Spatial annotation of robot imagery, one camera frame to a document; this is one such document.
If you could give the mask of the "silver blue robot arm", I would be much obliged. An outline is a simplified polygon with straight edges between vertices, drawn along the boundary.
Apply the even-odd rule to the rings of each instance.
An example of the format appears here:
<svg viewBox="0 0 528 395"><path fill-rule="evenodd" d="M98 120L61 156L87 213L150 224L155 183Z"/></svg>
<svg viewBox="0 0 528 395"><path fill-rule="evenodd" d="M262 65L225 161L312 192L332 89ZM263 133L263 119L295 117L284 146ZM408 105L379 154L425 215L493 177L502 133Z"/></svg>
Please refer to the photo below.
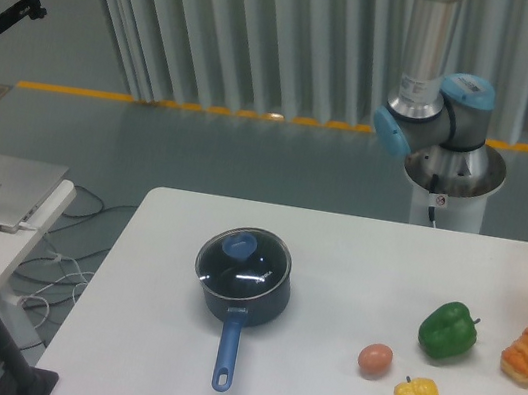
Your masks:
<svg viewBox="0 0 528 395"><path fill-rule="evenodd" d="M458 106L485 131L494 91L483 81L468 87L445 65L463 0L415 0L400 84L374 113L375 133L391 154L408 156L436 144L455 149Z"/></svg>

